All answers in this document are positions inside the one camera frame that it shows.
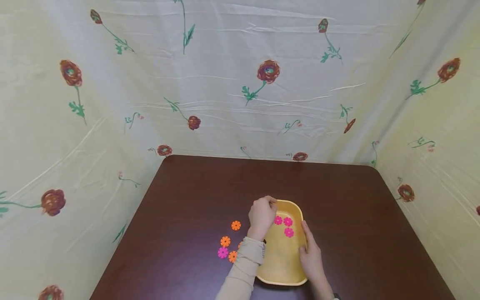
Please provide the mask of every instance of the wooden table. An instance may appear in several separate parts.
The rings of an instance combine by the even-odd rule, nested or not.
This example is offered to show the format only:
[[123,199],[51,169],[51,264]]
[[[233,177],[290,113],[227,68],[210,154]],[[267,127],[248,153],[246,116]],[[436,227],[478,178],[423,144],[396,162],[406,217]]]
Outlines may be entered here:
[[[343,300],[453,300],[380,174],[367,166],[170,156],[162,163],[91,300],[213,300],[243,239],[252,201],[291,200]],[[233,231],[230,224],[242,227]],[[312,299],[255,281],[252,300]]]

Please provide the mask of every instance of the red flower print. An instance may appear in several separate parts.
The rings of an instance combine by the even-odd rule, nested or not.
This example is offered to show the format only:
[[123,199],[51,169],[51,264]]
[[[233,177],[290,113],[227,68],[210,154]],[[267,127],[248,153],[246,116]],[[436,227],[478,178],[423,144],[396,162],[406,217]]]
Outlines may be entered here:
[[274,60],[266,60],[260,65],[257,78],[271,84],[280,75],[280,66]]
[[350,128],[352,128],[356,120],[357,119],[353,119],[352,121],[350,121],[350,123],[348,123],[347,126],[345,127],[345,130],[343,131],[343,133],[347,133],[350,130]]
[[69,86],[82,86],[82,71],[76,64],[69,60],[62,60],[60,71]]
[[295,161],[304,161],[307,158],[308,158],[308,154],[306,154],[305,152],[298,152],[293,156],[292,159]]
[[197,116],[190,116],[188,118],[188,127],[192,130],[198,129],[200,127],[200,119]]
[[43,212],[49,216],[56,216],[65,206],[66,200],[62,190],[49,190],[41,198]]
[[328,28],[328,20],[327,19],[321,20],[320,23],[318,24],[318,32],[325,33],[327,32],[327,28]]
[[156,151],[158,152],[158,155],[160,155],[160,156],[169,156],[170,154],[172,154],[172,148],[170,148],[167,145],[158,146]]
[[408,184],[402,184],[398,188],[398,193],[404,202],[412,202],[415,200],[415,193],[413,192],[412,187]]
[[96,24],[103,24],[102,18],[100,18],[100,14],[97,13],[95,10],[90,10],[90,18],[95,21]]
[[460,58],[455,58],[450,61],[447,61],[441,68],[438,70],[437,74],[440,77],[441,83],[444,83],[450,80],[455,76],[456,72],[460,68]]
[[58,286],[48,286],[40,293],[38,300],[63,300],[63,291]]

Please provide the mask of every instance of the floral fabric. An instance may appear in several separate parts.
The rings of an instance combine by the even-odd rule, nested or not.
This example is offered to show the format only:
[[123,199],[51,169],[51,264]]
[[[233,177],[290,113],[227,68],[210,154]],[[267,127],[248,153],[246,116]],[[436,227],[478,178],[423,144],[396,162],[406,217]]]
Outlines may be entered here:
[[0,299],[88,299],[175,154],[376,167],[479,299],[480,4],[324,2],[4,1]]

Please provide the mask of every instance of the child's hand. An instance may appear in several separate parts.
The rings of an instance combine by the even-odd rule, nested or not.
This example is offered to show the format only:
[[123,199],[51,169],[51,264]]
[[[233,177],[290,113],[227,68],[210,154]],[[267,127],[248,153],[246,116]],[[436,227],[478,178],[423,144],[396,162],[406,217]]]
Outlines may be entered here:
[[273,224],[276,215],[276,199],[265,196],[253,202],[248,218],[250,219],[250,229],[247,237],[264,241],[268,229]]
[[301,226],[307,237],[307,246],[301,246],[299,249],[300,262],[307,279],[312,284],[313,293],[316,295],[315,299],[333,299],[335,297],[332,288],[324,273],[322,251],[315,242],[307,221],[303,221]]

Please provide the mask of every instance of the beige sleeve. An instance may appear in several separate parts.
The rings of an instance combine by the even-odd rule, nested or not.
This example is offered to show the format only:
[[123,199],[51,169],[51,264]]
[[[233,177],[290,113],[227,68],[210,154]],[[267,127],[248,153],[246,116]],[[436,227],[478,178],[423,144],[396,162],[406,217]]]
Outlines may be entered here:
[[249,300],[257,269],[264,263],[264,255],[264,243],[245,237],[215,300]]

